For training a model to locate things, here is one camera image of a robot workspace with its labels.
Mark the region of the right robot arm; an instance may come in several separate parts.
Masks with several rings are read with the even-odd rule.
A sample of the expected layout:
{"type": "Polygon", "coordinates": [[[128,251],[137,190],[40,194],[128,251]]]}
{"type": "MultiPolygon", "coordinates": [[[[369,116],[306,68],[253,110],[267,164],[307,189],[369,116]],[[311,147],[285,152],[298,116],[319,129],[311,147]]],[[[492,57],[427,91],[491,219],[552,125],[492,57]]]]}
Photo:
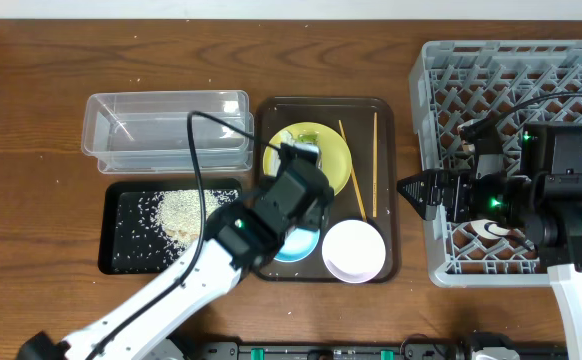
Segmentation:
{"type": "Polygon", "coordinates": [[[425,221],[438,207],[453,223],[482,220],[520,229],[549,275],[567,340],[568,355],[582,359],[582,125],[524,126],[520,173],[503,169],[496,127],[485,121],[460,130],[478,160],[472,170],[429,169],[396,185],[425,221]]]}

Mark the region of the light blue bowl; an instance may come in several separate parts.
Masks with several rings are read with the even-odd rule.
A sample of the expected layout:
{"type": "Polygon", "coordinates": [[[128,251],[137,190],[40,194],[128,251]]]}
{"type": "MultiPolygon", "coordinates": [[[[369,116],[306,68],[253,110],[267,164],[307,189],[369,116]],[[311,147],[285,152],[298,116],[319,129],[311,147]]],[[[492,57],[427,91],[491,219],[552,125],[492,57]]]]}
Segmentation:
{"type": "Polygon", "coordinates": [[[274,259],[278,262],[293,263],[303,260],[316,248],[320,231],[296,228],[285,239],[274,259]]]}

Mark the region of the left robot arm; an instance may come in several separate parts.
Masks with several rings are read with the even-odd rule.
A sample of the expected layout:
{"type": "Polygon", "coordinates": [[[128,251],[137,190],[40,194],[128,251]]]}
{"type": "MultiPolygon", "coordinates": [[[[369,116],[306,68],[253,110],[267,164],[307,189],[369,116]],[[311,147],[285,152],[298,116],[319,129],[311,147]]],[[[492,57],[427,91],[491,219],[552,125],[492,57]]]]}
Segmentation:
{"type": "Polygon", "coordinates": [[[188,318],[267,265],[297,228],[320,229],[334,191],[314,146],[281,144],[277,175],[252,205],[234,201],[206,218],[201,237],[115,310],[55,343],[39,332],[17,360],[141,359],[188,318]]]}

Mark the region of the green yellow snack wrapper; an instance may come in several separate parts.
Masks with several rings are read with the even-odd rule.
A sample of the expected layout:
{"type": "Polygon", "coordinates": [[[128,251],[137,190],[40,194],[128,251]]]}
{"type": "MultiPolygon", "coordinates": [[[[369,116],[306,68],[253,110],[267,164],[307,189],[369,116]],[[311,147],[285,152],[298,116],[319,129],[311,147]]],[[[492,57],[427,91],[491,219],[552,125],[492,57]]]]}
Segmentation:
{"type": "Polygon", "coordinates": [[[318,145],[319,135],[317,133],[302,133],[297,137],[297,141],[302,144],[318,145]]]}

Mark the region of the pile of rice grains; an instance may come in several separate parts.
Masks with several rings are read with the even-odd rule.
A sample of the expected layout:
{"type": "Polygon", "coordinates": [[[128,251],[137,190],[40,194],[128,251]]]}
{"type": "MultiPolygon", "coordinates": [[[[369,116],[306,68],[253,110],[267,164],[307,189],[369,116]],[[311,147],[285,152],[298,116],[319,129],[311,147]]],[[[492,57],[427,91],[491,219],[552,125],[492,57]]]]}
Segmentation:
{"type": "Polygon", "coordinates": [[[197,190],[126,192],[119,198],[114,227],[114,258],[156,259],[164,265],[177,259],[199,238],[197,190]]]}

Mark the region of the yellow round plate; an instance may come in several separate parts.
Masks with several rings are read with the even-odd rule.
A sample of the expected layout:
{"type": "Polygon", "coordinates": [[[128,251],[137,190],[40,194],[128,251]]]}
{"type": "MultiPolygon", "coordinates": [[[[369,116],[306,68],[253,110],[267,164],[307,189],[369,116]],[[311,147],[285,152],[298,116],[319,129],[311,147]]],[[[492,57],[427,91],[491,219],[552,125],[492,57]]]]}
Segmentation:
{"type": "Polygon", "coordinates": [[[334,193],[338,194],[347,184],[350,174],[352,158],[347,144],[332,128],[313,122],[301,122],[289,125],[282,130],[288,130],[297,137],[302,133],[317,133],[318,147],[321,151],[321,159],[319,168],[327,177],[330,186],[334,189],[334,193]]]}

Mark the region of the pink white bowl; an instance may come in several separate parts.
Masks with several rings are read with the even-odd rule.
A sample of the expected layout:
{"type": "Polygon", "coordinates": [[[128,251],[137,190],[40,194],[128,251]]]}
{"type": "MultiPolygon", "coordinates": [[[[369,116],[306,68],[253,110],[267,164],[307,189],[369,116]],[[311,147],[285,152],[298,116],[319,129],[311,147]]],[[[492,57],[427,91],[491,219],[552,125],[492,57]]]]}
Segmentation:
{"type": "Polygon", "coordinates": [[[323,238],[321,252],[327,270],[340,281],[352,284],[376,277],[387,253],[381,234],[361,220],[345,220],[331,227],[323,238]]]}

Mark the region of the white tissue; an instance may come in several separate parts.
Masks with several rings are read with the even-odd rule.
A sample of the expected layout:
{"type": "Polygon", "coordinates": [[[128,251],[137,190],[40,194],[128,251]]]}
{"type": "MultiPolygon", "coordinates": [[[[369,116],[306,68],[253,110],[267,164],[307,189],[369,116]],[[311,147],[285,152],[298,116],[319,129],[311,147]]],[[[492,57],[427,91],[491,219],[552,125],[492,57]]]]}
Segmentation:
{"type": "Polygon", "coordinates": [[[295,142],[294,135],[288,130],[281,130],[272,138],[272,144],[278,148],[281,148],[283,144],[292,146],[295,142]]]}

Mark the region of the white paper cup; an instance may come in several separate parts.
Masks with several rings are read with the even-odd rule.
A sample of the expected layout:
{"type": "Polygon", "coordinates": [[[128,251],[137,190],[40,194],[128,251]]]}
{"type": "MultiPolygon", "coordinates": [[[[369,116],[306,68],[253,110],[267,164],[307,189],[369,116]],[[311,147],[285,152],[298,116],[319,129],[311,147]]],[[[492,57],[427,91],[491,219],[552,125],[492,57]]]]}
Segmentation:
{"type": "Polygon", "coordinates": [[[486,219],[471,221],[470,225],[479,237],[487,240],[497,240],[510,233],[510,229],[500,227],[496,222],[486,219]]]}

